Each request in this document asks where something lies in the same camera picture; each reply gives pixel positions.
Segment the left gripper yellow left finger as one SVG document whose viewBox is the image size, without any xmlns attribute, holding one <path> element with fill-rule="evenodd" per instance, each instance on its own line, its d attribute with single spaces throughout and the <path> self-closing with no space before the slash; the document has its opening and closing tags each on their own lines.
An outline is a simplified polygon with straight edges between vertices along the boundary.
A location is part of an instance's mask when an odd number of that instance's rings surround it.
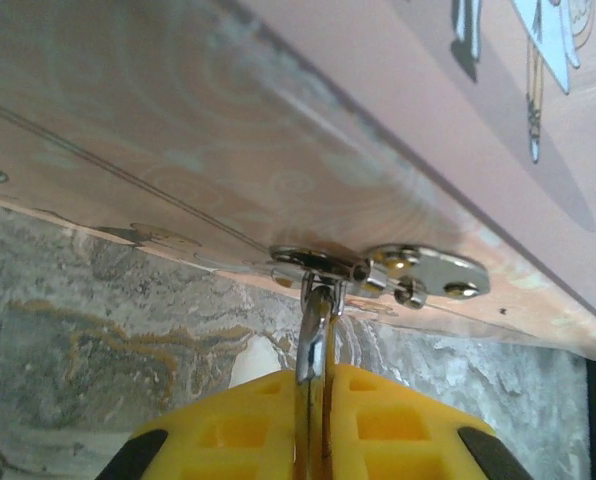
<svg viewBox="0 0 596 480">
<path fill-rule="evenodd" d="M 101 479 L 306 479 L 309 383 L 278 371 L 138 428 Z"/>
</svg>

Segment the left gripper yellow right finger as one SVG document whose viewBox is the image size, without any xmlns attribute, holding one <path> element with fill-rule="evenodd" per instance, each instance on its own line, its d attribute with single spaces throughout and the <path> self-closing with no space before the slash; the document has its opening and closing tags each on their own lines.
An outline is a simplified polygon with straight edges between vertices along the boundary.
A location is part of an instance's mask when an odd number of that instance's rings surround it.
<svg viewBox="0 0 596 480">
<path fill-rule="evenodd" d="M 395 381 L 335 366 L 332 479 L 529 479 L 482 419 Z"/>
</svg>

